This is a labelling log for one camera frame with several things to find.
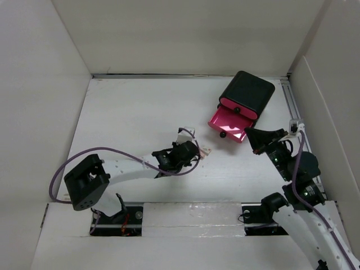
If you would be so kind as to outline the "pink drawer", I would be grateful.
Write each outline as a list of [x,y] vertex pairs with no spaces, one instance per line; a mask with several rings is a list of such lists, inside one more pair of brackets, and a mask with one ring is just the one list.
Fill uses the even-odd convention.
[[235,113],[243,115],[248,119],[256,120],[258,118],[258,115],[256,114],[255,111],[253,111],[245,106],[242,106],[228,98],[223,97],[219,100],[219,102],[222,106],[225,106],[228,109],[234,111]]
[[246,137],[245,128],[251,128],[255,123],[255,120],[220,106],[208,121],[208,126],[217,131],[220,138],[228,138],[236,143],[242,143]]

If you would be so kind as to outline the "black drawer cabinet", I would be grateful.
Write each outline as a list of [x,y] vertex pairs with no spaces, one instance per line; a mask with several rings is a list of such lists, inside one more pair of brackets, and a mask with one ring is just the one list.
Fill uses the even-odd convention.
[[260,117],[274,91],[274,84],[245,71],[238,71],[219,100],[228,98],[255,111]]

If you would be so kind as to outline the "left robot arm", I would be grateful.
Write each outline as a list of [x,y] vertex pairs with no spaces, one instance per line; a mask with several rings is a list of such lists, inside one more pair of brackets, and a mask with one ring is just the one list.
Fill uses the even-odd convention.
[[125,205],[118,192],[106,189],[125,181],[178,176],[184,167],[199,157],[199,148],[192,141],[146,155],[139,160],[102,160],[88,155],[68,174],[64,182],[75,211],[94,209],[119,223],[125,218]]

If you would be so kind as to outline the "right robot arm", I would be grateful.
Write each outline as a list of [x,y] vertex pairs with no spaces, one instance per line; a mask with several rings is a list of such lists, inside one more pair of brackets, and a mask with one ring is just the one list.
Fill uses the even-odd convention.
[[265,131],[245,128],[253,153],[266,154],[287,183],[282,193],[244,207],[239,220],[253,229],[278,225],[292,238],[313,269],[359,269],[352,253],[327,210],[327,200],[314,179],[321,172],[317,158],[304,151],[304,128]]

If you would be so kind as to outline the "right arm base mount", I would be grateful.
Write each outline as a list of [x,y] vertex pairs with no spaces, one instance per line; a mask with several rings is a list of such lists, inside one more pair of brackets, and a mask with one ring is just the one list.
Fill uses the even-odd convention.
[[245,225],[245,236],[288,236],[288,232],[273,220],[283,206],[294,205],[298,199],[275,192],[264,197],[260,204],[242,204],[238,221]]

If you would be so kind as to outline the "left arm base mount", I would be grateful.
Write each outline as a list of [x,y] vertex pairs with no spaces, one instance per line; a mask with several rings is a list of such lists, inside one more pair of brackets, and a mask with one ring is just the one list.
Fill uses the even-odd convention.
[[90,236],[98,237],[138,237],[142,236],[143,202],[124,202],[117,193],[120,212],[112,217],[91,208],[93,217],[89,229]]

